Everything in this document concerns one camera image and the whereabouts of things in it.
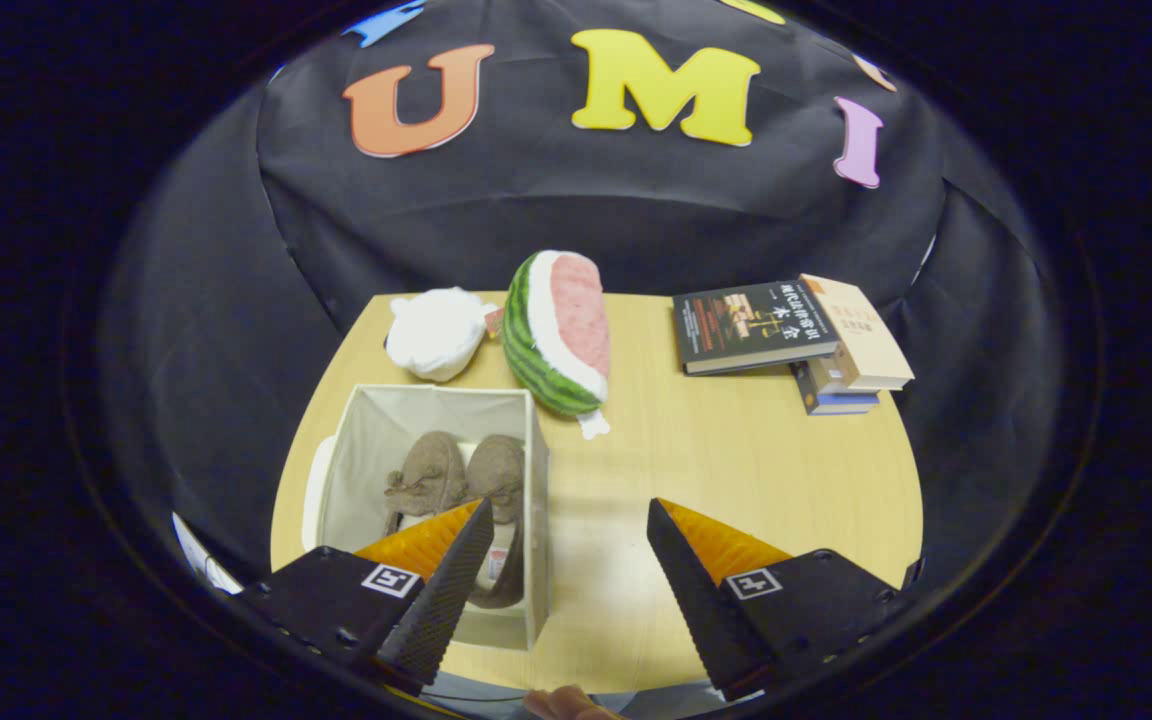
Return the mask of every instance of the shoe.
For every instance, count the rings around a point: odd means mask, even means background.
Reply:
[[[465,461],[461,460],[456,438],[444,432],[422,434],[407,453],[403,469],[389,473],[385,486],[387,536],[397,530],[402,515],[435,514],[464,502]]]
[[[465,469],[470,500],[490,498],[492,518],[498,524],[513,523],[522,514],[522,441],[508,435],[488,435],[479,442]]]
[[[522,441],[508,435],[488,435],[473,448],[465,468],[467,495],[470,500],[488,498],[492,518],[499,524],[517,523],[513,529],[508,555],[491,589],[475,588],[468,601],[485,609],[509,607],[522,600],[522,546],[524,513],[522,511],[522,475],[525,454]]]

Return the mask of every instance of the letter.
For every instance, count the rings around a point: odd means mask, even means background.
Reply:
[[[380,70],[348,86],[353,143],[372,158],[397,158],[438,147],[465,131],[479,111],[479,65],[495,53],[492,45],[470,45],[433,55],[429,67],[444,70],[444,107],[424,123],[397,119],[397,82],[410,65]]]
[[[861,183],[867,188],[878,187],[878,172],[874,161],[878,158],[878,128],[882,120],[864,105],[858,105],[846,97],[835,97],[833,101],[842,108],[844,139],[842,141],[842,158],[833,161],[833,170],[841,177]]]
[[[410,3],[400,5],[397,8],[392,10],[385,10],[385,13],[377,13],[371,15],[370,18],[363,20],[356,26],[351,26],[340,35],[349,35],[350,32],[356,32],[362,36],[362,41],[358,47],[366,47],[369,45],[376,45],[376,41],[380,40],[381,37],[389,35],[389,32],[396,31],[400,26],[403,26],[408,20],[415,18],[424,12],[425,0],[412,0]]]
[[[869,60],[861,58],[861,55],[851,54],[851,60],[856,61],[856,67],[861,68],[861,73],[865,73],[870,79],[877,82],[879,86],[887,88],[892,92],[896,92],[896,86],[892,85],[892,81],[884,76],[882,70],[878,69],[877,65],[870,63]]]
[[[732,8],[736,8],[737,10],[744,10],[745,13],[755,15],[756,18],[767,20],[768,23],[776,23],[779,26],[785,24],[785,18],[782,18],[780,14],[776,14],[770,8],[764,8],[761,5],[750,3],[749,0],[721,0],[721,3],[730,5]]]
[[[589,53],[589,97],[573,114],[576,127],[632,127],[637,118],[626,109],[628,90],[655,131],[695,97],[691,115],[679,124],[685,136],[740,147],[753,141],[745,128],[749,82],[761,69],[753,60],[704,47],[672,70],[645,37],[623,29],[586,29],[573,36],[573,45]]]

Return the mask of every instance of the white plush toy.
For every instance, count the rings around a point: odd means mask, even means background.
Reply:
[[[394,313],[385,339],[389,359],[426,381],[447,382],[470,364],[488,327],[484,316],[497,306],[452,287],[412,300],[399,297],[389,310]]]

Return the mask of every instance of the stack of books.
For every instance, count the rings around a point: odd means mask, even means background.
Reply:
[[[809,415],[867,414],[914,379],[861,288],[827,278],[680,295],[673,319],[684,373],[791,363]]]
[[[905,355],[859,287],[799,275],[820,311],[838,329],[832,355],[794,366],[808,415],[867,414],[878,393],[899,391],[914,379]]]

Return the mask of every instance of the pink watermelon flesh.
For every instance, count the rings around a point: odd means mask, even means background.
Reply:
[[[550,273],[550,291],[554,296],[558,336],[577,359],[607,377],[612,342],[602,310],[598,265],[579,255],[563,255]]]

